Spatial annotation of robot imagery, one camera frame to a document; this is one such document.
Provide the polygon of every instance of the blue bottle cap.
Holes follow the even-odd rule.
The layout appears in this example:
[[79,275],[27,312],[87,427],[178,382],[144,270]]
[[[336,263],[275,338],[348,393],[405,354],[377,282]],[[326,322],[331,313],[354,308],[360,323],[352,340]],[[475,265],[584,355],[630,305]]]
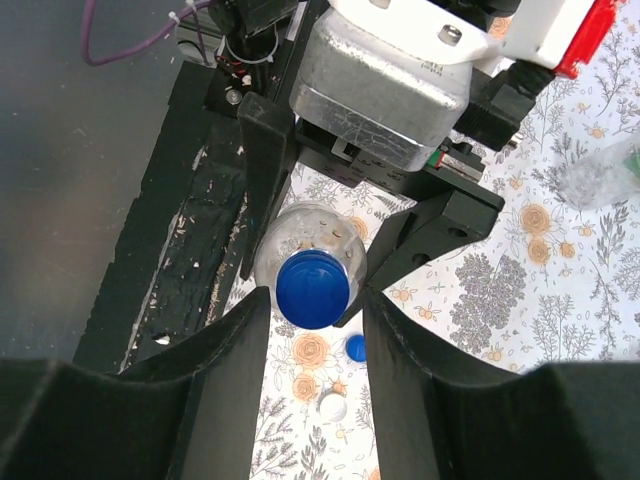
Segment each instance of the blue bottle cap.
[[347,340],[347,355],[354,362],[364,363],[367,361],[367,347],[363,335],[354,335]]
[[278,307],[294,325],[317,330],[333,325],[349,303],[349,280],[340,262],[328,253],[304,250],[278,272]]

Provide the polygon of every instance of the plastic bottle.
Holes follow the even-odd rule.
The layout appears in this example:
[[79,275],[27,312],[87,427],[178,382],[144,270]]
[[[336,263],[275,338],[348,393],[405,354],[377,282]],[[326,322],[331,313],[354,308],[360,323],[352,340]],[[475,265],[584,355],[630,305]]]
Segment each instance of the plastic bottle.
[[567,167],[559,175],[558,192],[577,210],[611,205],[640,193],[640,132]]
[[367,271],[362,240],[348,219],[314,202],[282,211],[269,226],[254,267],[271,306],[307,329],[336,323],[355,299]]

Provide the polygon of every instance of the metal block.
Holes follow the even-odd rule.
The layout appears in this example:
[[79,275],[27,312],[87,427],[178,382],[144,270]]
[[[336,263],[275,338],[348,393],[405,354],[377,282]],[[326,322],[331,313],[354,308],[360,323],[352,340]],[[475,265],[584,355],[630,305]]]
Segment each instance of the metal block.
[[329,9],[313,27],[290,102],[310,123],[417,171],[466,109],[471,71],[411,57]]

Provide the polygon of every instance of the tablecloth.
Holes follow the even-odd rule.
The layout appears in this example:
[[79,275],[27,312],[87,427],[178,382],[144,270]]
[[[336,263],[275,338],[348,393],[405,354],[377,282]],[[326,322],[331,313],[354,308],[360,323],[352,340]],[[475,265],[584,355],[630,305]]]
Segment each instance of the tablecloth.
[[[635,3],[620,3],[615,28],[578,80],[558,80],[540,95],[518,150],[476,145],[487,165],[481,184],[506,200],[490,238],[386,291],[412,320],[498,367],[522,373],[548,361],[640,357],[640,198],[575,211],[558,195],[564,169],[640,127]],[[285,205],[330,205],[367,245],[385,217],[412,204],[301,165],[292,180]],[[253,288],[238,280],[227,308]],[[320,331],[272,315],[251,479],[380,479],[366,365],[344,348],[361,331],[361,314],[344,329]],[[348,402],[339,423],[318,413],[331,392]]]

